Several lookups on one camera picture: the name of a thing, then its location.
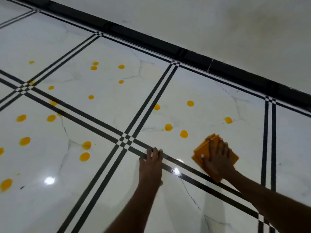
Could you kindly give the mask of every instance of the glossy floor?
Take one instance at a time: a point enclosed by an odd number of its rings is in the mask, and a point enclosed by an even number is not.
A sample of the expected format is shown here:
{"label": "glossy floor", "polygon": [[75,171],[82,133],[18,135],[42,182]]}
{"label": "glossy floor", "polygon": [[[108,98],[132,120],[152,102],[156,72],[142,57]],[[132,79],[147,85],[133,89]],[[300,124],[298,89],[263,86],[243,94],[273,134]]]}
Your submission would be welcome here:
{"label": "glossy floor", "polygon": [[164,151],[146,232],[269,232],[191,159],[212,133],[236,169],[311,206],[311,115],[89,27],[0,0],[1,232],[101,233]]}

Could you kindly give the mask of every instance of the paint stain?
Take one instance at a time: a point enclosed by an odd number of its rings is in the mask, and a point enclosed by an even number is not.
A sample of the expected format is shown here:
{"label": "paint stain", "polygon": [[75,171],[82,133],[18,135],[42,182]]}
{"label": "paint stain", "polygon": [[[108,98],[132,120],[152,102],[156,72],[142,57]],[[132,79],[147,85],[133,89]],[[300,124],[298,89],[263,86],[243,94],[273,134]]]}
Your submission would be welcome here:
{"label": "paint stain", "polygon": [[224,118],[224,121],[226,122],[226,123],[232,123],[233,121],[232,121],[232,118],[230,118],[230,117],[225,117]]}
{"label": "paint stain", "polygon": [[24,137],[20,139],[20,146],[28,145],[30,141],[31,141],[30,137]]}
{"label": "paint stain", "polygon": [[180,132],[180,136],[181,136],[182,138],[187,138],[187,137],[188,137],[187,131],[182,130],[182,131]]}
{"label": "paint stain", "polygon": [[83,153],[82,155],[80,155],[79,160],[80,160],[81,162],[85,162],[85,161],[89,160],[89,158],[90,158],[90,153],[85,152],[85,153]]}
{"label": "paint stain", "polygon": [[53,106],[57,105],[57,103],[55,101],[50,101],[50,104],[53,105]]}
{"label": "paint stain", "polygon": [[49,117],[46,118],[46,120],[48,122],[53,122],[55,119],[56,119],[56,115],[54,115],[54,114],[52,114],[52,115],[50,115]]}
{"label": "paint stain", "polygon": [[194,106],[194,102],[193,101],[187,101],[187,105],[192,107],[192,106]]}
{"label": "paint stain", "polygon": [[92,146],[92,143],[91,141],[85,141],[83,144],[82,144],[82,149],[84,150],[89,150]]}
{"label": "paint stain", "polygon": [[173,126],[168,123],[165,125],[164,129],[165,131],[170,132],[173,129]]}
{"label": "paint stain", "polygon": [[5,192],[6,190],[8,190],[11,187],[12,183],[13,183],[12,179],[6,179],[3,182],[1,182],[0,185],[1,192]]}
{"label": "paint stain", "polygon": [[22,122],[22,121],[25,121],[26,118],[27,118],[27,116],[26,116],[25,114],[22,114],[22,115],[20,115],[20,116],[18,116],[18,117],[16,118],[16,121],[17,121],[17,122]]}
{"label": "paint stain", "polygon": [[154,109],[155,109],[155,110],[159,110],[159,109],[161,109],[161,107],[160,107],[158,104],[156,104],[155,107],[154,107]]}

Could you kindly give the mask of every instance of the black baseboard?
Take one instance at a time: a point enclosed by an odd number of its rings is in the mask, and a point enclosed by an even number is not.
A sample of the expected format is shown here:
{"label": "black baseboard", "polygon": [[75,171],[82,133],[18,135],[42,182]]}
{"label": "black baseboard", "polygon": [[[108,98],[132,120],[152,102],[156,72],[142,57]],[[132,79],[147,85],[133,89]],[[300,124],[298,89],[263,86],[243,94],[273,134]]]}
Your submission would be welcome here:
{"label": "black baseboard", "polygon": [[311,95],[50,0],[18,0],[311,111]]}

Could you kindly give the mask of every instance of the person's right hand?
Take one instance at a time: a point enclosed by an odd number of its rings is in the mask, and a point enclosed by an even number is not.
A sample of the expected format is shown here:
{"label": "person's right hand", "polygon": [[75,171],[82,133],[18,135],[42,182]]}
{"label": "person's right hand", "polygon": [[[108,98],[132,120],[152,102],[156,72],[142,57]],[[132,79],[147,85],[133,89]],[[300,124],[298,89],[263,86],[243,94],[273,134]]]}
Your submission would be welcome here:
{"label": "person's right hand", "polygon": [[230,149],[228,143],[224,143],[222,139],[218,143],[217,148],[214,147],[214,141],[211,139],[209,149],[211,160],[209,161],[204,155],[201,155],[203,163],[209,170],[221,178],[226,179],[226,177],[235,170],[231,161],[233,156],[232,149]]}

